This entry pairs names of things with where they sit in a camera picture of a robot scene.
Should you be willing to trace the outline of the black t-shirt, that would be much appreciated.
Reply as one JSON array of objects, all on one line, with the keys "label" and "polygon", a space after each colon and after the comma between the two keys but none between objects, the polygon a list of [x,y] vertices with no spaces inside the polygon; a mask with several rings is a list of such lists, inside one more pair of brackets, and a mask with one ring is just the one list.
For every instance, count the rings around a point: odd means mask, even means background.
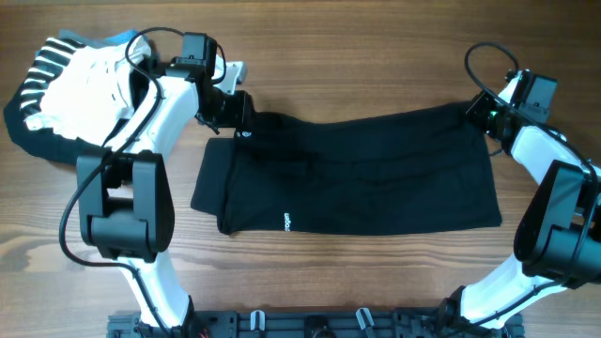
[{"label": "black t-shirt", "polygon": [[208,140],[191,200],[226,235],[392,236],[501,224],[467,104],[329,124],[263,112]]}]

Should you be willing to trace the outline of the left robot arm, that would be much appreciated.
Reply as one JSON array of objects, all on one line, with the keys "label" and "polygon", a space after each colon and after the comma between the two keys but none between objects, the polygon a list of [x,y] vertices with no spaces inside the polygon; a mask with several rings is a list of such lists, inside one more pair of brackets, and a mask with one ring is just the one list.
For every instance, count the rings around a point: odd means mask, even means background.
[{"label": "left robot arm", "polygon": [[213,131],[249,127],[255,111],[250,95],[238,91],[245,68],[227,63],[222,46],[205,33],[182,34],[182,52],[167,63],[149,58],[134,69],[148,80],[146,95],[111,145],[78,158],[77,190],[59,224],[59,244],[79,209],[80,233],[102,256],[101,268],[118,268],[128,278],[139,315],[111,318],[110,337],[200,337],[201,320],[182,288],[168,246],[175,209],[165,161],[191,118]]}]

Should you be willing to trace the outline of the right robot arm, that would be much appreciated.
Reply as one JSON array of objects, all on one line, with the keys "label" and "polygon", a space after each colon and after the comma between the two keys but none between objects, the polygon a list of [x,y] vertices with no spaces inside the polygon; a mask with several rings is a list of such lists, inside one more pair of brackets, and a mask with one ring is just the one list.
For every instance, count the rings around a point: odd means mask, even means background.
[{"label": "right robot arm", "polygon": [[538,300],[600,282],[600,170],[547,126],[556,80],[511,69],[506,87],[474,98],[469,119],[521,164],[538,188],[513,253],[477,283],[443,301],[436,330],[446,337],[501,331]]}]

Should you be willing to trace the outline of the grey blue folded garments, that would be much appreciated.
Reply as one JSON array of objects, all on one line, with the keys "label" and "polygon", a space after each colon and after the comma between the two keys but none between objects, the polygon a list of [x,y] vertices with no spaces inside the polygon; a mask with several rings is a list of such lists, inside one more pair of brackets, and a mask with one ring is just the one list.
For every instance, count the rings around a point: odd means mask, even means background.
[{"label": "grey blue folded garments", "polygon": [[[70,30],[61,30],[59,32],[58,38],[76,41],[77,43],[83,44],[84,46],[100,49],[109,46],[126,47],[131,41],[131,39],[134,38],[137,34],[138,32],[136,30],[128,30],[108,38],[94,39],[81,36]],[[152,54],[153,52],[149,45],[149,42],[146,38],[141,37],[140,41],[135,41],[130,47],[129,58],[131,61],[133,61],[135,58],[151,57]]]}]

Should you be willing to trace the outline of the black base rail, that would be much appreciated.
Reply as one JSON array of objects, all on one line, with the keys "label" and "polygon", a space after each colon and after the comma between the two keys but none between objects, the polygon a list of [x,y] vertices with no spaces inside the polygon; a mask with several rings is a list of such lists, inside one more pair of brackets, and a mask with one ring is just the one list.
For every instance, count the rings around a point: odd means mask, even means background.
[{"label": "black base rail", "polygon": [[[191,337],[443,337],[458,328],[437,330],[434,308],[393,311],[278,312],[197,311],[200,333]],[[110,315],[106,337],[168,337],[144,324],[139,313]],[[522,315],[509,318],[501,329],[472,329],[453,337],[524,338]]]}]

